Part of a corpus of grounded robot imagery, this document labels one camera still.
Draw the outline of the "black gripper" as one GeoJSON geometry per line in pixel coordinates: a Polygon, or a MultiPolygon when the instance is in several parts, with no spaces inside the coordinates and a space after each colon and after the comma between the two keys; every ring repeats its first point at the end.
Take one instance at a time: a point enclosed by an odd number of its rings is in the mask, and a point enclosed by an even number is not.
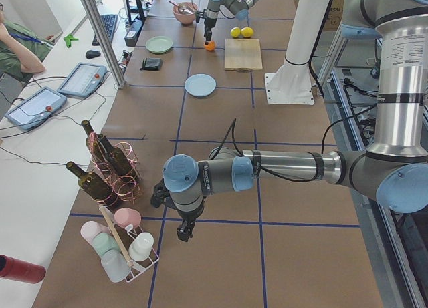
{"type": "Polygon", "coordinates": [[[212,29],[216,26],[217,23],[217,19],[214,18],[209,18],[206,17],[205,18],[205,22],[204,22],[204,38],[205,38],[205,43],[209,43],[211,42],[211,38],[212,38],[212,29]]]}
{"type": "Polygon", "coordinates": [[[195,227],[196,219],[199,218],[205,206],[205,198],[197,197],[190,199],[171,199],[173,204],[182,218],[182,223],[177,227],[177,237],[180,241],[188,242],[193,237],[193,228],[195,227]]]}

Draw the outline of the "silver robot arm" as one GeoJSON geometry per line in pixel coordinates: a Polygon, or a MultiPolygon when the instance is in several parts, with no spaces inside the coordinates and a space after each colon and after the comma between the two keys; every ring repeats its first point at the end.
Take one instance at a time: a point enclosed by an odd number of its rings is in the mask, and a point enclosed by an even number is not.
{"type": "Polygon", "coordinates": [[[219,146],[208,159],[170,157],[151,204],[178,212],[188,241],[205,199],[252,188],[258,178],[323,180],[349,187],[402,214],[427,207],[427,151],[421,145],[427,99],[427,0],[344,0],[348,38],[382,41],[374,140],[362,151],[272,152],[219,146]]]}
{"type": "Polygon", "coordinates": [[[259,0],[208,0],[207,7],[196,14],[196,21],[204,20],[205,45],[212,39],[212,29],[216,26],[218,14],[224,6],[238,20],[248,17],[248,12],[259,0]]]}

